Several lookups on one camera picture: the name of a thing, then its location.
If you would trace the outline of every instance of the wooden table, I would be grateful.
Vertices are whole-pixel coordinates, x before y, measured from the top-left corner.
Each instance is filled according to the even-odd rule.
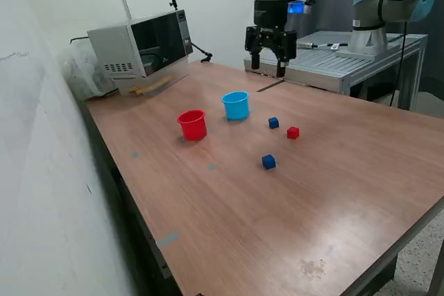
[[[190,67],[154,98],[89,102],[183,295],[356,295],[443,208],[444,121]],[[250,92],[243,122],[225,120],[233,90]],[[184,142],[176,119],[196,108],[209,134]],[[276,169],[263,169],[267,154]]]

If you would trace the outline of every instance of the plastic bag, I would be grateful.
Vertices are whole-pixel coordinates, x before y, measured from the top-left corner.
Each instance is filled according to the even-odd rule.
[[[63,76],[74,95],[81,100],[103,96],[116,87],[102,73],[88,39],[73,41],[60,56]]]

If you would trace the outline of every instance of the red cup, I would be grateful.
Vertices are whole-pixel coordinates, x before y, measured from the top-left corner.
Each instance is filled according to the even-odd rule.
[[[204,117],[205,112],[202,110],[189,110],[179,116],[178,122],[182,126],[183,137],[186,140],[201,140],[207,135]]]

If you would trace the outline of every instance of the blue cup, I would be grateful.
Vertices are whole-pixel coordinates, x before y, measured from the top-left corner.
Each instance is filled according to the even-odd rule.
[[[250,114],[249,96],[250,94],[247,92],[232,92],[222,98],[229,121],[241,121],[248,117]]]

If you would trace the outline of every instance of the metal platform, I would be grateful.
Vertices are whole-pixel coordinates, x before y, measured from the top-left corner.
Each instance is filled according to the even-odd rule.
[[[301,38],[300,41],[315,44],[348,43],[352,33],[319,31]],[[394,40],[400,34],[387,34]],[[407,35],[404,59],[415,55],[414,65],[403,66],[398,107],[412,110],[418,94],[419,79],[424,61],[427,35]],[[376,60],[339,57],[337,50],[298,49],[298,56],[290,61],[285,80],[309,85],[343,95],[350,95],[351,87],[393,66],[401,59],[402,38],[389,43],[388,50]],[[261,52],[260,68],[251,69],[251,59],[245,58],[246,71],[275,76],[277,60],[273,52]]]

